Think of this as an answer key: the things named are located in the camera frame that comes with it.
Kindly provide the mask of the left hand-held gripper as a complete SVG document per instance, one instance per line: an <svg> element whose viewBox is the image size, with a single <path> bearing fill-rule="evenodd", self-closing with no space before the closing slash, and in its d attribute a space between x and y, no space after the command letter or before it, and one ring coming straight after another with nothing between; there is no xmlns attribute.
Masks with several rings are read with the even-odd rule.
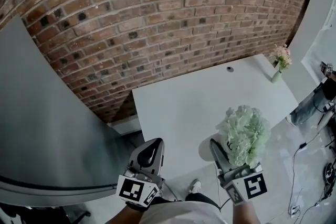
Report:
<svg viewBox="0 0 336 224"><path fill-rule="evenodd" d="M164 183L160 177L164 152L161 138L137 147L130 156L129 166L118 178L116 195L125 202L148 208Z"/></svg>

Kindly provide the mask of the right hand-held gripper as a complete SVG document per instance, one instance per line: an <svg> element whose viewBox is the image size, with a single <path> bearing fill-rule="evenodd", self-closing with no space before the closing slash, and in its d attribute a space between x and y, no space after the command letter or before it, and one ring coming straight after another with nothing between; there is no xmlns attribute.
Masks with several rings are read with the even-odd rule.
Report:
<svg viewBox="0 0 336 224"><path fill-rule="evenodd" d="M219 142L210 139L209 147L217 168L220 186L227 192L234 206L242 205L267 192L260 162L254 168L244 165L232 169L228 156Z"/></svg>

